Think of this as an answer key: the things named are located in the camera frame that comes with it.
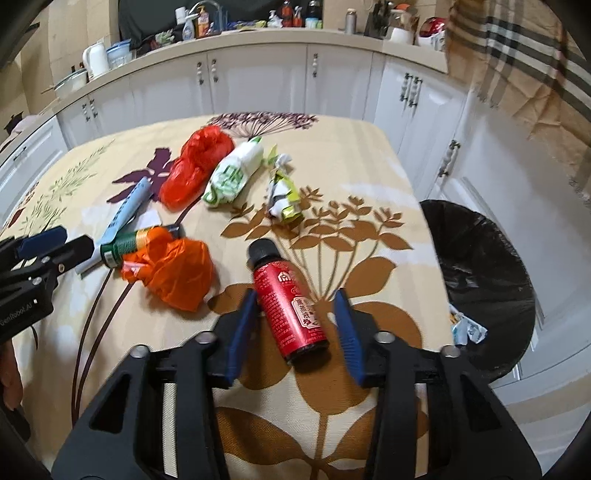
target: white electric kettle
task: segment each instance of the white electric kettle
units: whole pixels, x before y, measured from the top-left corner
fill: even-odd
[[[88,71],[88,78],[95,79],[109,71],[107,52],[102,41],[95,43],[82,52],[82,63]]]

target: faucet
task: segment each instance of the faucet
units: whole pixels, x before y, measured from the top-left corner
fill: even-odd
[[[200,2],[197,2],[195,5],[193,5],[193,8],[189,11],[188,15],[191,15],[198,7],[205,4],[213,5],[217,10],[217,21],[220,26],[220,31],[223,32],[226,29],[226,25],[224,25],[223,22],[222,6],[218,4],[215,0],[201,0]]]

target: tablecloth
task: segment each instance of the tablecloth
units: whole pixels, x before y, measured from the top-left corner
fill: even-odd
[[[296,231],[264,214],[268,173],[260,169],[232,206],[203,203],[171,213],[158,191],[180,147],[212,122],[236,143],[262,135],[292,158],[305,221]],[[330,341],[330,361],[297,371],[287,365],[261,321],[239,381],[216,390],[220,434],[232,479],[362,477],[376,394],[355,385],[344,365],[332,298],[347,289],[359,310],[411,345],[438,350],[451,343],[447,296],[430,233],[386,136],[362,121],[303,114],[235,113],[162,122],[91,141],[69,151],[27,194],[2,237],[63,225],[69,238],[100,238],[119,202],[147,176],[150,207],[164,224],[181,218],[187,236],[205,241],[216,269],[206,301],[194,313],[175,311],[100,267],[60,279],[54,313],[15,338],[25,385],[31,445],[50,466],[72,422],[130,348],[171,348],[210,329],[235,309],[251,285],[246,248],[272,238],[306,278]],[[427,461],[428,417],[418,418],[417,471]],[[170,432],[165,448],[170,450]],[[167,452],[167,469],[174,462]]]

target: black trash bag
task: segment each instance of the black trash bag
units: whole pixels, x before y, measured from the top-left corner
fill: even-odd
[[[421,207],[449,301],[488,329],[481,343],[468,341],[460,348],[489,381],[503,377],[519,362],[534,331],[534,289],[521,258],[480,213],[444,200],[424,200]]]

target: orange plastic bag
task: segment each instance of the orange plastic bag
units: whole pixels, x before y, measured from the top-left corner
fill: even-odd
[[[169,210],[191,203],[217,164],[234,150],[234,142],[217,125],[197,130],[181,148],[168,178],[160,188],[160,201]]]
[[[207,245],[198,240],[174,240],[156,227],[145,247],[123,256],[121,275],[141,280],[162,301],[179,310],[195,312],[212,285],[213,263]]]

